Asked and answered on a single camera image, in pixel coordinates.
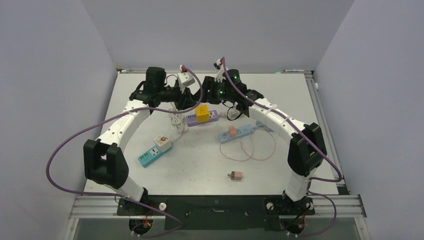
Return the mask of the light blue power strip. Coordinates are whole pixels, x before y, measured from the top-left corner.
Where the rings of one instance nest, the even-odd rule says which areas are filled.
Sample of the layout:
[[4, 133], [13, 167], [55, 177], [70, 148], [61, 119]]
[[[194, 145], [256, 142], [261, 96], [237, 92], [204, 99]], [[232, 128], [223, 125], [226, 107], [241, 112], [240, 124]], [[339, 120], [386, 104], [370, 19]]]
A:
[[240, 127], [233, 125], [228, 127], [228, 130], [218, 135], [218, 140], [221, 144], [225, 144], [250, 135], [254, 127], [251, 124], [246, 124]]

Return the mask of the yellow cube socket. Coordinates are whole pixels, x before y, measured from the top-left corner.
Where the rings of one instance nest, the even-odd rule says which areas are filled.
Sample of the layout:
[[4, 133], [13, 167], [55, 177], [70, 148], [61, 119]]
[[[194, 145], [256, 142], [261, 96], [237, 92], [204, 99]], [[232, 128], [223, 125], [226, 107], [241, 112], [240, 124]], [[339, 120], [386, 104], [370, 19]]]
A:
[[197, 123], [208, 122], [210, 119], [210, 113], [206, 104], [198, 105], [194, 109], [195, 119]]

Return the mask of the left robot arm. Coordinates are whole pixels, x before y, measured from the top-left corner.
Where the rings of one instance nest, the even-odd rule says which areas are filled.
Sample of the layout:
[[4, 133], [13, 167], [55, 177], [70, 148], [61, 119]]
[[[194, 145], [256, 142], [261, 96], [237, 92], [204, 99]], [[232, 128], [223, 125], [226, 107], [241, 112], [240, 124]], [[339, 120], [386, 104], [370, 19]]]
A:
[[131, 199], [129, 208], [136, 215], [148, 211], [147, 190], [129, 176], [129, 166], [124, 150], [139, 128], [154, 111], [160, 111], [161, 103], [175, 103], [178, 110], [186, 112], [197, 107], [204, 91], [198, 97], [190, 91], [199, 78], [185, 66], [180, 67], [174, 86], [166, 85], [167, 73], [161, 67], [148, 67], [145, 79], [130, 94], [123, 112], [111, 117], [112, 123], [97, 139], [87, 140], [83, 145], [84, 175], [99, 185], [104, 185], [116, 194]]

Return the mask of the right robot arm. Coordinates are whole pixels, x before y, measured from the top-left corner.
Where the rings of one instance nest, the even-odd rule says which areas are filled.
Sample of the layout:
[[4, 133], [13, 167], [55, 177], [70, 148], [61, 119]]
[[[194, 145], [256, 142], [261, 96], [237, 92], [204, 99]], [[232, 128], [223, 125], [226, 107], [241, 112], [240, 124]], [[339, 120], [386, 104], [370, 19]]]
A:
[[242, 83], [236, 69], [220, 70], [216, 77], [205, 77], [193, 99], [210, 104], [233, 103], [243, 115], [264, 123], [288, 142], [287, 163], [291, 175], [283, 192], [286, 197], [282, 207], [289, 214], [297, 213], [316, 169], [328, 158], [321, 127], [315, 122], [307, 124], [288, 116], [263, 94]]

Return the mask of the white cube socket adapter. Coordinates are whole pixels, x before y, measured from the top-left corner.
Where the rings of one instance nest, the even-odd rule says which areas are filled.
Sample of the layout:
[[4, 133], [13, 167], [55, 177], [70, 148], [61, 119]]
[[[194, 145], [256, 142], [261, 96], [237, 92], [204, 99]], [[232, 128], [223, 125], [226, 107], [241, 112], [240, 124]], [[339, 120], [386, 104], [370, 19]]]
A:
[[165, 135], [159, 135], [153, 139], [155, 146], [159, 151], [165, 152], [172, 148], [172, 141]]

